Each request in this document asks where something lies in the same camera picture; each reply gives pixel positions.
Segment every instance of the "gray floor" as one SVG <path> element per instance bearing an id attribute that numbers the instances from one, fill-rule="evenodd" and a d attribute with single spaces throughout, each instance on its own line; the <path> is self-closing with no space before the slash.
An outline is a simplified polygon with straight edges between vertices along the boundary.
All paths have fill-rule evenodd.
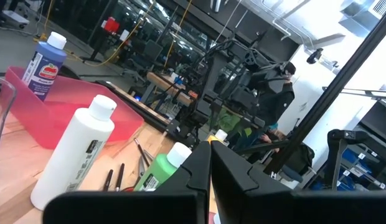
<path id="1" fill-rule="evenodd" d="M 55 24 L 49 23 L 47 28 L 47 34 L 50 31 L 55 30 L 60 34 L 66 36 L 67 44 L 65 49 L 74 52 L 75 55 L 89 57 L 92 53 L 92 48 L 82 43 L 80 40 L 65 32 Z M 36 23 L 31 23 L 24 28 L 24 31 L 35 34 Z M 43 30 L 43 24 L 38 25 L 39 33 Z M 36 43 L 33 41 L 31 35 L 21 34 L 10 30 L 0 29 L 0 72 L 5 72 L 9 66 L 26 67 L 35 51 Z M 105 64 L 99 67 L 92 67 L 76 60 L 73 57 L 68 57 L 65 64 L 69 66 L 74 72 L 79 75 L 94 75 L 94 77 L 83 77 L 86 81 L 106 80 L 114 83 L 122 88 L 124 91 L 128 91 L 130 88 L 130 81 L 125 78 L 119 77 L 122 72 L 122 68 L 113 64 Z"/>

